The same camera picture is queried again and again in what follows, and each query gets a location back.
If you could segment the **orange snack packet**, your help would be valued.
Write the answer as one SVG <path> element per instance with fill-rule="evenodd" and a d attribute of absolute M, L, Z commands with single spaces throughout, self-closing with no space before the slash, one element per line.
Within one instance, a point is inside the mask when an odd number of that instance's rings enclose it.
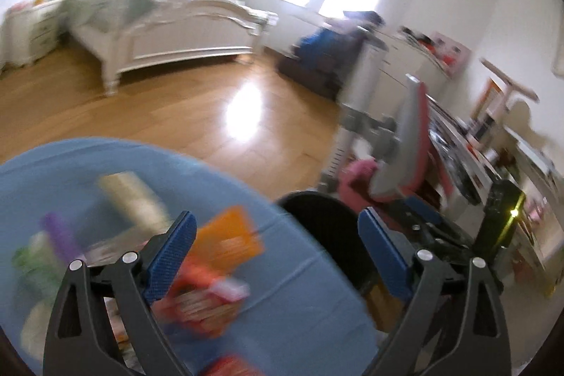
<path fill-rule="evenodd" d="M 221 274 L 230 274 L 264 251 L 246 210 L 231 206 L 198 229 L 189 256 Z"/>

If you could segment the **white dresser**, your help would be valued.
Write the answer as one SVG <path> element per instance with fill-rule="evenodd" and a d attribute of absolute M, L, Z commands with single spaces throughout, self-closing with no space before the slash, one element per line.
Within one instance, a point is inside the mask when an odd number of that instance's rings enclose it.
<path fill-rule="evenodd" d="M 427 93 L 439 100 L 445 92 L 449 79 L 438 61 L 427 51 L 412 45 L 396 36 L 378 31 L 388 51 L 382 62 L 382 70 L 400 83 L 405 81 L 407 73 L 417 77 L 427 85 Z"/>

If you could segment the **red desk chair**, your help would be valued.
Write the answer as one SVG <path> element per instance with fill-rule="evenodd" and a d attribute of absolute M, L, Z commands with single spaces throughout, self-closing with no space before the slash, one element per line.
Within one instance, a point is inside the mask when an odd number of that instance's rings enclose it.
<path fill-rule="evenodd" d="M 360 135 L 370 145 L 369 158 L 350 162 L 338 174 L 337 195 L 356 212 L 410 196 L 439 210 L 441 197 L 455 192 L 431 142 L 427 86 L 408 74 L 406 88 L 397 117 L 362 119 Z"/>

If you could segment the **framed photo of girls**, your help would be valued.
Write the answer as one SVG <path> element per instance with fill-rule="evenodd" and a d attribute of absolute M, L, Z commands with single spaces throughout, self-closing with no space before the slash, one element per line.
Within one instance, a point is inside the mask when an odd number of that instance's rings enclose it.
<path fill-rule="evenodd" d="M 435 57 L 443 66 L 443 70 L 450 78 L 456 77 L 470 62 L 472 51 L 438 31 L 433 31 L 430 38 L 434 43 Z"/>

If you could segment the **black trash bin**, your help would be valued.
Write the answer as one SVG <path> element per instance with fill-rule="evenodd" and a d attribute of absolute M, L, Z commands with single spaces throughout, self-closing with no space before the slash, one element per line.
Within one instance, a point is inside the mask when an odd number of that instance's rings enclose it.
<path fill-rule="evenodd" d="M 351 285 L 364 298 L 382 332 L 390 332 L 403 313 L 404 303 L 391 296 L 358 235 L 357 213 L 337 198 L 314 190 L 278 198 L 276 204 L 290 214 L 333 259 Z"/>

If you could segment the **white bed frame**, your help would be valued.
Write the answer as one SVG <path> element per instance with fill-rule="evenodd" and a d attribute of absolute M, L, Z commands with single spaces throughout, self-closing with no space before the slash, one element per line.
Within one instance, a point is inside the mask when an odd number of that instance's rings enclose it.
<path fill-rule="evenodd" d="M 65 11 L 71 37 L 101 63 L 107 96 L 131 70 L 258 55 L 278 22 L 238 0 L 65 0 Z"/>

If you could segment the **white standing pole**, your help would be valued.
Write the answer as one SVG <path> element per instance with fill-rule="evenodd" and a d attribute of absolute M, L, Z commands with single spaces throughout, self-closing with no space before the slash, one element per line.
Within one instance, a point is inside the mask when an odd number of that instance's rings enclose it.
<path fill-rule="evenodd" d="M 346 11 L 331 29 L 353 36 L 353 45 L 343 55 L 340 70 L 345 74 L 344 94 L 337 98 L 339 119 L 331 153 L 317 182 L 317 191 L 337 191 L 339 174 L 345 167 L 356 138 L 371 124 L 370 104 L 380 77 L 380 65 L 388 47 L 376 32 L 385 25 L 375 11 Z"/>

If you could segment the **white nightstand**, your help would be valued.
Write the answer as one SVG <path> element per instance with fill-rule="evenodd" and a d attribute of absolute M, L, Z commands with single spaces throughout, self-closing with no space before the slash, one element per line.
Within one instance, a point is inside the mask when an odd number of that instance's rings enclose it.
<path fill-rule="evenodd" d="M 10 67 L 31 66 L 56 48 L 64 1 L 21 2 L 8 10 L 6 61 Z"/>

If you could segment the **round blue table cloth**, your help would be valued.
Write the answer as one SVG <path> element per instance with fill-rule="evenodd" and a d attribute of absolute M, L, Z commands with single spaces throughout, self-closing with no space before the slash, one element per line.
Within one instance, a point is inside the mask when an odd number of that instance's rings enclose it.
<path fill-rule="evenodd" d="M 1 167 L 1 326 L 35 373 L 42 362 L 20 336 L 39 296 L 12 265 L 14 251 L 55 213 L 83 245 L 121 233 L 127 222 L 98 188 L 98 179 L 135 173 L 168 212 L 192 213 L 199 225 L 225 209 L 245 208 L 264 244 L 236 278 L 251 295 L 216 340 L 167 325 L 165 334 L 193 373 L 235 354 L 267 375 L 359 375 L 376 355 L 376 329 L 357 291 L 322 248 L 261 194 L 203 162 L 155 146 L 112 138 L 46 144 Z"/>

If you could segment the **purple spray bottle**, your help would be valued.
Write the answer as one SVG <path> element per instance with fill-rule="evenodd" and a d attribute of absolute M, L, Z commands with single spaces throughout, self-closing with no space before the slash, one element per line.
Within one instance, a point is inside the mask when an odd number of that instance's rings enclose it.
<path fill-rule="evenodd" d="M 86 260 L 82 249 L 75 240 L 74 233 L 62 220 L 62 217 L 56 213 L 45 214 L 40 225 L 47 234 L 55 255 L 62 263 L 69 264 L 74 260 Z"/>

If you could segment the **white desk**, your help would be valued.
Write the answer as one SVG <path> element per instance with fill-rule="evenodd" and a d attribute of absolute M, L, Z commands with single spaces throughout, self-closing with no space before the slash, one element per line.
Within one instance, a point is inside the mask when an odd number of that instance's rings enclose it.
<path fill-rule="evenodd" d="M 474 237 L 491 185 L 500 179 L 518 185 L 526 198 L 498 275 L 513 275 L 518 281 L 533 279 L 545 296 L 551 296 L 563 282 L 562 175 L 545 155 L 513 130 L 507 131 L 513 141 L 507 157 L 517 173 L 500 172 L 471 147 L 461 124 L 437 101 L 430 99 L 428 104 L 431 142 L 455 185 L 453 196 L 445 197 L 447 217 Z"/>

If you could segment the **red milk carton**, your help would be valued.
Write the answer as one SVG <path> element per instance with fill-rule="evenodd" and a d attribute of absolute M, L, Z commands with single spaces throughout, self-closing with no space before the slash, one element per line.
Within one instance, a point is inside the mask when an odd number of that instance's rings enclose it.
<path fill-rule="evenodd" d="M 152 306 L 156 316 L 205 336 L 222 336 L 251 295 L 247 283 L 187 257 L 168 293 Z"/>

